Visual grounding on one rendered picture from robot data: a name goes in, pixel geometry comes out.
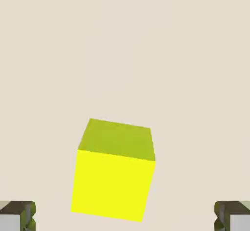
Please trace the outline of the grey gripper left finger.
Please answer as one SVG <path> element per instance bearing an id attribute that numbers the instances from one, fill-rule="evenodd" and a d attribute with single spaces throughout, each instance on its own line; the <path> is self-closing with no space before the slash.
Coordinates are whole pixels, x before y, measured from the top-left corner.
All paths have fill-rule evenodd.
<path id="1" fill-rule="evenodd" d="M 34 201 L 0 201 L 0 231 L 36 231 Z"/>

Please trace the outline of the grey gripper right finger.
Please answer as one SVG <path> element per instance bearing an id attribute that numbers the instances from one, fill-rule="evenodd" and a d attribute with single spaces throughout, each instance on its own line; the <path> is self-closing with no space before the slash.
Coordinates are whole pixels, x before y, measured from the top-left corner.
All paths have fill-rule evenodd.
<path id="1" fill-rule="evenodd" d="M 250 231 L 250 201 L 217 201 L 214 231 Z"/>

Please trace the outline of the small yellow cube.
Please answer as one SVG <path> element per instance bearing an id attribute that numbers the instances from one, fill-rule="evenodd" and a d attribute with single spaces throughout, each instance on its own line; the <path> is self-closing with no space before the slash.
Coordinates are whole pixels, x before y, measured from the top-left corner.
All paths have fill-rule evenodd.
<path id="1" fill-rule="evenodd" d="M 91 118 L 77 149 L 71 211 L 141 222 L 155 164 L 150 128 Z"/>

